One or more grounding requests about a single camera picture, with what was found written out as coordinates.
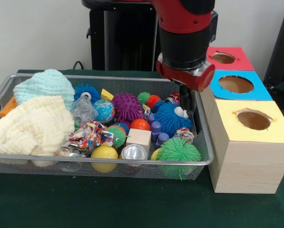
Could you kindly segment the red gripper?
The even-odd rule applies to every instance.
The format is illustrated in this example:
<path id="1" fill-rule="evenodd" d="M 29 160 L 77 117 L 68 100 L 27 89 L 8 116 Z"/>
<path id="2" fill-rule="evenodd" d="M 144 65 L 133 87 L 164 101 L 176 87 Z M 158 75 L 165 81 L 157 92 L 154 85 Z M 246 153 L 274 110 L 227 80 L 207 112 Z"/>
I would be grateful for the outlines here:
<path id="1" fill-rule="evenodd" d="M 191 105 L 190 110 L 192 114 L 192 121 L 195 125 L 195 110 L 196 110 L 196 98 L 195 91 L 202 92 L 206 89 L 214 76 L 215 65 L 206 61 L 200 67 L 196 69 L 174 69 L 167 66 L 163 62 L 162 53 L 159 54 L 156 62 L 157 72 L 164 78 L 181 84 L 180 86 L 180 106 L 183 110 L 189 109 L 187 103 L 190 95 Z"/>

